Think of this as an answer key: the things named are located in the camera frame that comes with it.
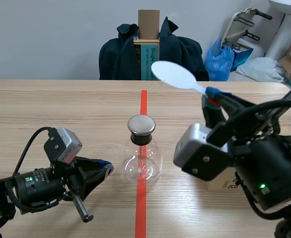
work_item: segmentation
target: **round silver cap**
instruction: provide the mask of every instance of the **round silver cap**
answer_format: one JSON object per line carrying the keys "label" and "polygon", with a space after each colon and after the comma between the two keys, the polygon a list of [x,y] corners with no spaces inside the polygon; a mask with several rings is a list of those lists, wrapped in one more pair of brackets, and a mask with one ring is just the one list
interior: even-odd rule
{"label": "round silver cap", "polygon": [[155,129],[155,122],[149,116],[136,115],[129,119],[128,129],[138,136],[150,135]]}

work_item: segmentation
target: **wooden table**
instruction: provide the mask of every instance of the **wooden table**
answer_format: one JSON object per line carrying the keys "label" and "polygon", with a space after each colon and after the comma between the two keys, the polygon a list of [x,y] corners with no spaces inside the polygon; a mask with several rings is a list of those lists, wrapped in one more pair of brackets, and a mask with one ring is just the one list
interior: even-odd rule
{"label": "wooden table", "polygon": [[[288,88],[276,83],[206,82],[254,103],[279,99]],[[148,91],[148,115],[163,152],[163,169],[147,192],[148,238],[268,238],[277,221],[257,217],[240,191],[211,192],[205,183],[173,165],[174,148],[193,122],[204,122],[200,95],[161,82],[0,80],[0,178],[13,172],[30,136],[42,126],[66,127],[83,143],[79,155],[111,161],[114,173],[85,200],[94,220],[84,224],[73,203],[42,213],[19,211],[0,231],[4,238],[134,238],[136,186],[120,175],[119,151],[129,138],[128,119],[140,112],[140,92]],[[281,119],[291,134],[291,110]],[[21,172],[46,168],[47,134],[34,141]]]}

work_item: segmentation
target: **white plastic spoon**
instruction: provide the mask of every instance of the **white plastic spoon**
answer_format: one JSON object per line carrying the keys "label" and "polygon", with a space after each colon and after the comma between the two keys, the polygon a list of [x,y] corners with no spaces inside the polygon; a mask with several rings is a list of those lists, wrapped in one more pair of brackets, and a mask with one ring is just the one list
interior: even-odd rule
{"label": "white plastic spoon", "polygon": [[157,61],[152,64],[152,72],[157,79],[179,89],[193,89],[205,95],[205,88],[197,83],[194,75],[186,68],[168,61]]}

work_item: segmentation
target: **glass flask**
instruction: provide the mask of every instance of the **glass flask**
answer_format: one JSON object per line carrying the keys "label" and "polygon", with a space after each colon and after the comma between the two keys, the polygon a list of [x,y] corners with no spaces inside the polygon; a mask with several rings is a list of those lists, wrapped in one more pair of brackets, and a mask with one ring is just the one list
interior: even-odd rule
{"label": "glass flask", "polygon": [[131,137],[122,145],[120,158],[121,174],[132,183],[153,184],[162,169],[162,152],[152,137],[154,120],[146,115],[129,119]]}

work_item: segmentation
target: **orange band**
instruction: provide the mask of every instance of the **orange band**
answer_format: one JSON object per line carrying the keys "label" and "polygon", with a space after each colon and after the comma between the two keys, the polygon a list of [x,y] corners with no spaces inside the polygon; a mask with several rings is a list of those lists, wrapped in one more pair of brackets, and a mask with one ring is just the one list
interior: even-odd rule
{"label": "orange band", "polygon": [[[147,91],[141,91],[140,114],[147,115]],[[146,147],[142,147],[138,156],[137,202],[136,202],[136,230],[135,238],[146,238]]]}

